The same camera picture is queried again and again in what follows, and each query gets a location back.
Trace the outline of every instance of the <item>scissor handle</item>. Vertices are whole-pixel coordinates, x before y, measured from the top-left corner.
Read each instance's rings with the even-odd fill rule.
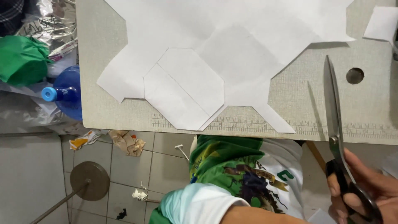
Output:
[[[342,200],[343,200],[343,195],[345,195],[347,193],[353,193],[359,197],[359,199],[361,200],[362,205],[365,209],[365,212],[366,212],[366,216],[358,213],[358,215],[361,218],[363,218],[365,221],[367,221],[369,223],[374,223],[374,224],[382,224],[383,223],[383,217],[381,215],[380,209],[378,208],[376,202],[370,197],[370,195],[368,193],[366,193],[366,191],[364,191],[362,188],[360,188],[354,182],[350,182],[349,184],[347,183],[347,180],[345,179],[343,170],[341,169],[340,165],[337,163],[337,161],[335,159],[326,163],[325,171],[326,171],[326,177],[330,176],[332,173],[336,174],[337,182],[340,185],[340,192],[341,192]],[[343,203],[345,204],[345,207],[347,208],[348,215],[353,215],[354,213],[357,213],[350,206],[348,206],[344,202],[344,200],[343,200]]]

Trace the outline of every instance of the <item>person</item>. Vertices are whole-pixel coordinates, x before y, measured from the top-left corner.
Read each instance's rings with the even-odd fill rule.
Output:
[[[308,223],[301,198],[301,146],[293,140],[200,135],[191,147],[190,184],[166,194],[150,224]],[[345,150],[361,187],[376,200],[384,222],[398,223],[398,180],[367,168]],[[348,213],[334,174],[327,178],[340,224]],[[344,202],[364,213],[356,195]],[[361,223],[359,217],[353,217]]]

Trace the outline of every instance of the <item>tile floor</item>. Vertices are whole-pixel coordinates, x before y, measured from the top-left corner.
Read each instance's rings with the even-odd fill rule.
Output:
[[[70,223],[147,224],[152,210],[158,204],[131,197],[135,188],[142,188],[141,181],[148,188],[148,198],[152,200],[161,200],[164,194],[189,183],[189,162],[174,147],[183,144],[184,152],[189,154],[194,135],[153,132],[131,134],[146,142],[140,157],[126,156],[112,144],[109,136],[102,136],[94,144],[78,151],[69,149],[68,140],[74,139],[74,136],[61,136],[66,194],[72,192],[70,172],[81,162],[100,164],[111,179],[109,192],[101,200],[83,201],[75,195],[67,202]],[[123,208],[127,216],[116,220]]]
[[[70,172],[83,161],[99,163],[111,179],[109,192],[103,199],[91,202],[74,196],[67,202],[72,224],[147,224],[152,210],[158,204],[132,199],[131,194],[135,188],[141,188],[141,181],[148,188],[148,198],[152,200],[161,200],[164,194],[189,183],[188,161],[174,146],[183,144],[183,150],[188,155],[194,135],[152,132],[132,134],[146,142],[140,157],[125,156],[118,147],[113,146],[109,136],[101,137],[93,145],[78,151],[69,149],[68,140],[73,139],[73,136],[61,137],[66,194],[72,192]],[[325,161],[329,161],[332,155],[328,144],[316,142],[316,145]],[[374,167],[380,164],[385,155],[397,150],[396,147],[384,146],[385,153],[381,155],[380,152],[375,153],[374,145],[347,144],[347,147]],[[330,194],[324,173],[305,144],[301,164],[304,214],[309,218],[318,208],[328,210]],[[116,220],[123,208],[127,210],[127,216],[123,220]]]

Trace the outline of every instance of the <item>scissor blade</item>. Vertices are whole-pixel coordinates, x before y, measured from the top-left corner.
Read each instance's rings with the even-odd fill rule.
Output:
[[[339,132],[339,92],[337,90],[336,75],[334,73],[334,67],[326,56],[324,66],[324,94],[325,94],[325,108],[326,118],[328,122],[328,134],[329,137],[337,136],[340,137]]]

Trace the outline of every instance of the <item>cutting table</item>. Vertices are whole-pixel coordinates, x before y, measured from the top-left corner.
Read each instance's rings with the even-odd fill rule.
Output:
[[[338,80],[344,141],[398,145],[398,62],[392,60],[388,42],[362,38],[375,5],[396,6],[396,0],[355,0],[347,9],[347,34],[357,41],[311,44],[272,79],[268,103],[296,130],[282,134],[248,107],[228,107],[205,131],[193,132],[175,129],[145,100],[119,104],[96,81],[127,44],[125,21],[104,0],[77,1],[84,126],[326,141],[322,75],[329,54]],[[364,72],[359,84],[346,80],[352,68]]]

